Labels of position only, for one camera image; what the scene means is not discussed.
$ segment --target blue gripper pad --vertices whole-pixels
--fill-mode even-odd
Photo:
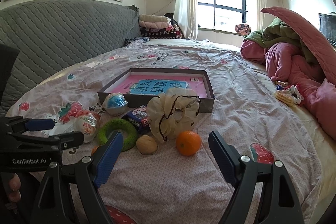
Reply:
[[[110,136],[107,143],[100,146],[93,154],[91,179],[96,189],[99,189],[109,179],[123,145],[123,136],[120,132],[115,132]]]
[[[236,188],[241,179],[241,165],[239,162],[240,154],[233,146],[229,146],[224,141],[218,131],[212,131],[209,134],[208,142],[212,155],[214,156],[225,181]]]
[[[29,131],[40,131],[53,129],[55,122],[53,119],[32,119],[25,123],[25,128]]]

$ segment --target green ring toy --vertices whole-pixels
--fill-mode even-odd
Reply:
[[[107,137],[106,135],[113,130],[122,129],[124,132],[128,134],[127,138],[124,139],[124,145],[121,152],[125,152],[130,150],[136,145],[138,139],[138,133],[135,127],[128,121],[123,119],[114,119],[108,123],[106,123],[101,129],[98,131],[98,138],[101,145],[106,144]]]

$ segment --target green garment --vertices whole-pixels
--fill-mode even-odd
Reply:
[[[316,57],[304,44],[299,35],[280,18],[273,20],[271,25],[266,27],[264,30],[250,33],[244,37],[244,41],[245,40],[254,41],[263,48],[270,48],[279,42],[293,44],[302,50],[308,63],[318,64]]]

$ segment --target stack of folded bedding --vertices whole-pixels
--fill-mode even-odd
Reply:
[[[142,36],[149,39],[182,38],[180,28],[176,24],[172,25],[168,17],[140,15],[139,26]]]

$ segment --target gray sofa cover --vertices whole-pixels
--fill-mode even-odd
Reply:
[[[16,47],[0,115],[56,72],[141,36],[138,8],[94,0],[35,0],[0,10],[0,43]]]

